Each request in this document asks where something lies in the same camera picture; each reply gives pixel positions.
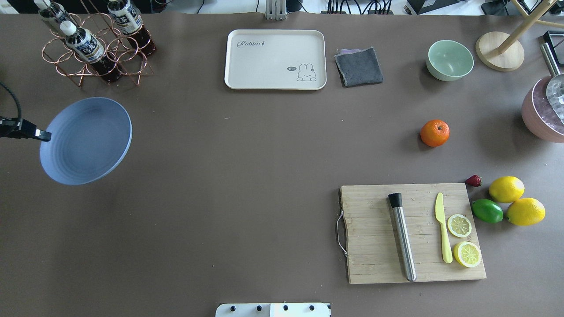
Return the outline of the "orange fruit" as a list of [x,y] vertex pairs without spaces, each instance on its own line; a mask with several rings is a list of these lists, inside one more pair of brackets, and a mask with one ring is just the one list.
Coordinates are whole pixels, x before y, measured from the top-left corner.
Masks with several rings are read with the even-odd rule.
[[420,138],[427,146],[439,147],[450,137],[450,128],[443,120],[430,120],[420,130]]

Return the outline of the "blue round plate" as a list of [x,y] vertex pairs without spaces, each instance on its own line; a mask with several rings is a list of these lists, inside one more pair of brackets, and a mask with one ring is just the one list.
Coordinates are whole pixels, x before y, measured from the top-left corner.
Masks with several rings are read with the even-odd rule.
[[123,160],[132,141],[128,112],[109,98],[71,104],[48,126],[49,142],[40,146],[40,162],[56,182],[82,185],[109,174]]

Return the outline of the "cream rabbit tray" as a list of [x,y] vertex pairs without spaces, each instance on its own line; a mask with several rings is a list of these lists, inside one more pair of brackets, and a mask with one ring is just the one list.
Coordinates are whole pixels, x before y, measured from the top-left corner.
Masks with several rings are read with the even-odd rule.
[[224,83],[235,90],[319,90],[327,82],[317,30],[236,29],[227,38]]

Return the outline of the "grey folded cloth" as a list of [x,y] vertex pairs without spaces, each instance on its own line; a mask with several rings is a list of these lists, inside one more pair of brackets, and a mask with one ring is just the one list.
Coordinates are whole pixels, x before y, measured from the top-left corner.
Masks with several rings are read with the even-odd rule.
[[345,88],[383,83],[383,74],[373,47],[341,49],[334,58]]

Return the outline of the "wooden cutting board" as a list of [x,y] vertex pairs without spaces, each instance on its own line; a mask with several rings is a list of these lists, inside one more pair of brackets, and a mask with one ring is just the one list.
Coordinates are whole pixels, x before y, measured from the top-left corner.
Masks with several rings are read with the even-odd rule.
[[437,195],[443,195],[445,218],[466,216],[474,224],[464,183],[343,185],[347,275],[351,284],[405,283],[395,216],[389,194],[400,193],[417,282],[481,280],[485,265],[466,268],[442,256],[441,225],[435,218]]

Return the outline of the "lemon slice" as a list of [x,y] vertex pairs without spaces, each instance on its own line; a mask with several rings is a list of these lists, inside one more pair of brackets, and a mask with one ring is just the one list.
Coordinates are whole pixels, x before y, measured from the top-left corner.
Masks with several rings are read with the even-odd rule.
[[454,259],[466,268],[477,267],[482,261],[481,251],[475,243],[463,241],[453,248]]
[[455,237],[466,238],[473,229],[471,221],[462,214],[454,214],[447,220],[447,229]]

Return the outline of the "yellow plastic knife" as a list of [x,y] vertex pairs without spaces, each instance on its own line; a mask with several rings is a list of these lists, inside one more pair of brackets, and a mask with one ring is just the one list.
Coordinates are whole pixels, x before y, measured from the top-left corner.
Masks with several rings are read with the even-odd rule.
[[443,193],[437,193],[435,199],[435,218],[439,222],[441,231],[441,251],[442,259],[445,263],[453,262],[453,253],[451,251],[451,245],[449,242],[449,233],[447,230],[446,220],[445,220],[445,206],[443,201]]

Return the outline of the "red strawberry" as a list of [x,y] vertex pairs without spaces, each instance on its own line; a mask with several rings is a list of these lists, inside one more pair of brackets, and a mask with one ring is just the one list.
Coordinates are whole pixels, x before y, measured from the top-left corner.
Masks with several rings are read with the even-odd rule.
[[465,184],[472,187],[481,187],[482,178],[479,175],[472,175],[465,181]]

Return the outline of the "tea bottle middle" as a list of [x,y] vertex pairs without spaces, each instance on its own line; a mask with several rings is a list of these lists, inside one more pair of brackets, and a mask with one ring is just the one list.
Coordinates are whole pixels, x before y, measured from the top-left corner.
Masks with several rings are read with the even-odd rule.
[[109,0],[108,11],[133,49],[149,56],[157,51],[136,6],[130,0]]

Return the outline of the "yellow lemon upper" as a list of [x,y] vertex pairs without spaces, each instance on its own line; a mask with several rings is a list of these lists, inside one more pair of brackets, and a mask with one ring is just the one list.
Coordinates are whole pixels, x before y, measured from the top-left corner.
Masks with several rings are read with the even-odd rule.
[[524,183],[519,178],[508,175],[493,181],[488,193],[494,201],[512,203],[522,197],[524,190]]

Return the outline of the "yellow lemon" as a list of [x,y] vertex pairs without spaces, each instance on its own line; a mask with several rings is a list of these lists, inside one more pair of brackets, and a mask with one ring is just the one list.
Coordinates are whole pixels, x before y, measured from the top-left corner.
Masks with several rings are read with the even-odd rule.
[[545,217],[544,205],[532,197],[514,201],[506,211],[506,219],[514,225],[534,225]]
[[508,175],[493,181],[488,193],[494,201],[512,203],[522,197],[524,190],[524,183],[519,178]]

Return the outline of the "tea bottle front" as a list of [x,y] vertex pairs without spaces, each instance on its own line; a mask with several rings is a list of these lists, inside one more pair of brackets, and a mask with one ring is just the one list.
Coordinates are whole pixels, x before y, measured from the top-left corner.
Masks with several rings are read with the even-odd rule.
[[60,24],[65,44],[77,56],[107,82],[115,82],[121,77],[119,65],[112,61],[106,53],[105,47],[92,35],[90,30],[75,26],[70,21]]

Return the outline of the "yellow lemon lower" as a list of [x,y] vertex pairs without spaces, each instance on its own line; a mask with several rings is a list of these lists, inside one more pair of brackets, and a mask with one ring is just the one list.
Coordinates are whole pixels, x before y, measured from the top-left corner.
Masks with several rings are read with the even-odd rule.
[[532,197],[514,201],[506,211],[506,219],[514,225],[534,225],[545,217],[544,205]]

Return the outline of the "pink bowl with ice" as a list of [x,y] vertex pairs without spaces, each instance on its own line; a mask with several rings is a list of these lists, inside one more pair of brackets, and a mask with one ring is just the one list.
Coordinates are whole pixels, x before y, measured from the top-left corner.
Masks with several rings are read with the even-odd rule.
[[540,139],[563,143],[563,123],[546,98],[545,89],[550,76],[538,80],[522,103],[522,118],[528,130]]

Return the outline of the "metal scoop in bowl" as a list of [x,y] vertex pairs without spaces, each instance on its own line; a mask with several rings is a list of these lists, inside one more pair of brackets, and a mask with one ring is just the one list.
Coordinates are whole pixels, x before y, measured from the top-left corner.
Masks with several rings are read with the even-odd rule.
[[540,46],[542,56],[551,75],[545,94],[560,122],[564,122],[564,75],[560,72],[548,43]]

